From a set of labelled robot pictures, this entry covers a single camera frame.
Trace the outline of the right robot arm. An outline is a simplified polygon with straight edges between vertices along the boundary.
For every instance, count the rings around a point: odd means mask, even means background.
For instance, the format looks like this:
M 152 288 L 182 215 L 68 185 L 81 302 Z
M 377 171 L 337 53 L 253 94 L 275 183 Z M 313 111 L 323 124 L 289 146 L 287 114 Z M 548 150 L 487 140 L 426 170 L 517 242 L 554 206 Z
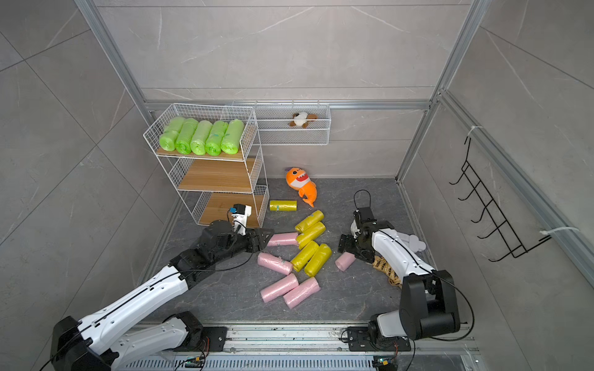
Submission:
M 382 349 L 404 339 L 451 343 L 473 331 L 446 338 L 460 330 L 457 296 L 462 292 L 448 271 L 438 271 L 416 255 L 425 248 L 417 236 L 399 233 L 388 221 L 377 220 L 370 207 L 358 207 L 351 232 L 340 237 L 342 255 L 336 261 L 340 270 L 345 271 L 354 260 L 385 267 L 402 290 L 397 310 L 374 315 L 369 321 L 367 333 L 372 347 Z

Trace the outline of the green roll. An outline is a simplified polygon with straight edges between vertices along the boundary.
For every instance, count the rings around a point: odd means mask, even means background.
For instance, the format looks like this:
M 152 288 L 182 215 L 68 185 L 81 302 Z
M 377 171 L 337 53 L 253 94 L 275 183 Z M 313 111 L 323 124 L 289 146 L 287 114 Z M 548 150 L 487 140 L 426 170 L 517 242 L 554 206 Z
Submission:
M 228 123 L 227 131 L 221 141 L 221 150 L 228 155 L 239 152 L 241 136 L 244 131 L 244 122 L 234 119 Z
M 176 149 L 176 139 L 181 133 L 185 117 L 174 117 L 164 127 L 163 133 L 159 136 L 159 145 L 165 151 L 174 151 Z
M 206 151 L 206 140 L 209 137 L 213 124 L 209 121 L 201 121 L 197 124 L 196 130 L 190 141 L 190 149 L 197 156 L 204 156 Z
M 206 153 L 210 156 L 219 156 L 221 154 L 221 142 L 227 132 L 228 123 L 217 121 L 213 124 L 210 134 L 205 141 Z
M 175 148 L 179 154 L 188 155 L 191 153 L 192 150 L 190 143 L 197 126 L 198 121 L 193 118 L 188 118 L 183 122 L 175 142 Z

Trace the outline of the pink roll small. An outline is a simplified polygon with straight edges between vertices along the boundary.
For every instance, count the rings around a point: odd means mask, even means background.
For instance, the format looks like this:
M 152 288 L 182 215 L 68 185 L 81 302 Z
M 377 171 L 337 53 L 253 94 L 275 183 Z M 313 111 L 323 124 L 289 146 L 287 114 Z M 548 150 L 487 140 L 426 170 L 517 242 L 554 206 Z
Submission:
M 356 259 L 357 258 L 354 254 L 344 252 L 336 259 L 335 265 L 340 271 L 345 272 L 354 263 L 354 261 L 356 261 Z

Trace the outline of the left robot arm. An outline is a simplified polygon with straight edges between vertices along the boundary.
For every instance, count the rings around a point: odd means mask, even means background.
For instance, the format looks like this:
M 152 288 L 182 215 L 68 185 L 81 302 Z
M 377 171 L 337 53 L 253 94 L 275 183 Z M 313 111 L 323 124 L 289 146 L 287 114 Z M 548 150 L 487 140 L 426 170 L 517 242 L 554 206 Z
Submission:
M 216 273 L 217 264 L 264 250 L 273 234 L 272 229 L 214 221 L 193 247 L 127 295 L 82 319 L 68 316 L 55 324 L 49 364 L 55 370 L 115 370 L 163 350 L 191 351 L 208 345 L 203 325 L 191 312 L 171 315 L 137 332 L 133 327 Z

